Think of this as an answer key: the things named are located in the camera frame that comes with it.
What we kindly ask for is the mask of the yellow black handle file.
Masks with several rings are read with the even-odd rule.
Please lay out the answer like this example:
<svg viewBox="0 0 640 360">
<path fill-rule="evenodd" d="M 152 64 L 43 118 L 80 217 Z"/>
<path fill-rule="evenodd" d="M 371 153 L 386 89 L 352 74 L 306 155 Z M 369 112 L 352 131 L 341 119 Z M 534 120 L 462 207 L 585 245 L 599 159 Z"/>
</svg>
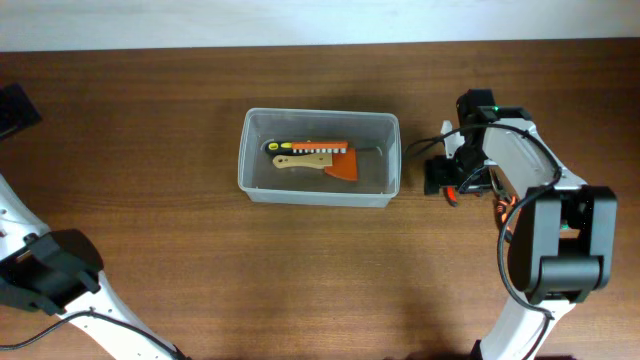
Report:
<svg viewBox="0 0 640 360">
<path fill-rule="evenodd" d="M 271 140 L 271 141 L 267 141 L 265 143 L 263 149 L 264 149 L 264 151 L 266 153 L 268 153 L 269 155 L 272 155 L 272 156 L 276 156 L 276 155 L 293 155 L 293 156 L 309 155 L 309 154 L 294 153 L 293 150 L 291 149 L 291 145 L 292 145 L 293 142 L 303 142 L 303 141 L 275 141 L 275 140 Z M 348 142 L 348 144 L 349 144 L 348 150 L 355 150 L 355 151 L 362 151 L 362 152 L 374 151 L 374 152 L 377 152 L 379 154 L 383 153 L 383 150 L 382 150 L 381 147 L 372 147 L 372 146 L 370 146 L 370 147 L 355 147 L 355 146 L 352 146 L 349 142 Z M 320 154 L 346 154 L 347 151 L 345 153 L 320 153 Z"/>
</svg>

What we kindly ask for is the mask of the small red cutting pliers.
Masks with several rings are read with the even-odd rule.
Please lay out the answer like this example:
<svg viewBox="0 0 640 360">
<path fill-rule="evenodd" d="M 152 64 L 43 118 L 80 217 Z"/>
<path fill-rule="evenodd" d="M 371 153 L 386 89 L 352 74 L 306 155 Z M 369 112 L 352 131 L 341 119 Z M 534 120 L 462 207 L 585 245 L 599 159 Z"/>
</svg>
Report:
<svg viewBox="0 0 640 360">
<path fill-rule="evenodd" d="M 458 201 L 456 198 L 456 192 L 454 187 L 446 187 L 444 190 L 444 195 L 450 206 L 452 207 L 458 206 Z"/>
</svg>

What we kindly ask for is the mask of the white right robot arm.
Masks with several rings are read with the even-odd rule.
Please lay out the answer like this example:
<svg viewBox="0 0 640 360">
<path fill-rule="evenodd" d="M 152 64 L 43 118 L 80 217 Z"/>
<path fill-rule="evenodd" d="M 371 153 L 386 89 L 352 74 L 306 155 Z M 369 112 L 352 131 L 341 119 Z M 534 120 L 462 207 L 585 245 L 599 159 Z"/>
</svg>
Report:
<svg viewBox="0 0 640 360">
<path fill-rule="evenodd" d="M 456 102 L 444 152 L 425 163 L 426 194 L 496 196 L 497 266 L 508 300 L 473 359 L 532 359 L 557 322 L 611 277 L 618 202 L 606 186 L 572 173 L 522 107 L 499 106 L 489 89 Z"/>
</svg>

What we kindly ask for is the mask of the wooden handle orange scraper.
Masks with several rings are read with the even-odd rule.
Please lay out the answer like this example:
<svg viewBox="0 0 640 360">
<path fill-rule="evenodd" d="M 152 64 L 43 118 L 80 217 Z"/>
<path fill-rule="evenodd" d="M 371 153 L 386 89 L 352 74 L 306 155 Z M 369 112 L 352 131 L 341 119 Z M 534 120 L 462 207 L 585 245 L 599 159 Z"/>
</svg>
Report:
<svg viewBox="0 0 640 360">
<path fill-rule="evenodd" d="M 358 180 L 357 155 L 355 150 L 346 154 L 277 155 L 272 160 L 278 169 L 303 167 L 323 170 L 337 179 L 356 182 Z"/>
</svg>

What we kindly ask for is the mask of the orange tool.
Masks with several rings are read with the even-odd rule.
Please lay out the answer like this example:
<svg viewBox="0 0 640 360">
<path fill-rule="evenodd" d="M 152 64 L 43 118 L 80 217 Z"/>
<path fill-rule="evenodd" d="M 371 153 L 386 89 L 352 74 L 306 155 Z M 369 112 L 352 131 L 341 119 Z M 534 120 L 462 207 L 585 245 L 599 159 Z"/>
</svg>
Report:
<svg viewBox="0 0 640 360">
<path fill-rule="evenodd" d="M 347 141 L 333 142 L 293 142 L 291 149 L 294 153 L 345 153 L 349 148 Z"/>
</svg>

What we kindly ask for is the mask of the orange black needle-nose pliers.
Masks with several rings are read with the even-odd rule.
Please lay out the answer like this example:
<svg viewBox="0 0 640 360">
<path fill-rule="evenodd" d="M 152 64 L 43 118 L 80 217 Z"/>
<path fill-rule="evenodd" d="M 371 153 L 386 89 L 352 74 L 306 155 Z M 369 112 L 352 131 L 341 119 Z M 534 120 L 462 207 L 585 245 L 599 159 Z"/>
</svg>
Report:
<svg viewBox="0 0 640 360">
<path fill-rule="evenodd" d="M 507 217 L 509 215 L 511 208 L 517 202 L 517 197 L 514 195 L 511 195 L 507 191 L 506 187 L 500 182 L 498 178 L 498 174 L 495 170 L 491 170 L 489 174 L 491 179 L 492 190 L 496 197 L 495 199 L 496 222 L 498 224 L 499 229 L 502 229 L 503 227 L 507 228 L 505 233 L 505 241 L 507 243 L 510 243 L 513 236 L 513 230 L 509 225 L 506 224 L 506 222 L 507 222 Z"/>
</svg>

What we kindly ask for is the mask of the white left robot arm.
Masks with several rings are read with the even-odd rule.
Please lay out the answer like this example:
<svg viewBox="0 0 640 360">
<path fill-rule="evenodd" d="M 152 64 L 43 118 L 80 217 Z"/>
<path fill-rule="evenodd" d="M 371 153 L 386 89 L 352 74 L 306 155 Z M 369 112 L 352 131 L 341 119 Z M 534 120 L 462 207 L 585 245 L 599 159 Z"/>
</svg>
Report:
<svg viewBox="0 0 640 360">
<path fill-rule="evenodd" d="M 6 180 L 1 181 L 1 304 L 59 318 L 27 340 L 3 345 L 3 351 L 24 348 L 72 324 L 115 359 L 186 357 L 120 299 L 101 255 L 81 231 L 50 229 Z"/>
</svg>

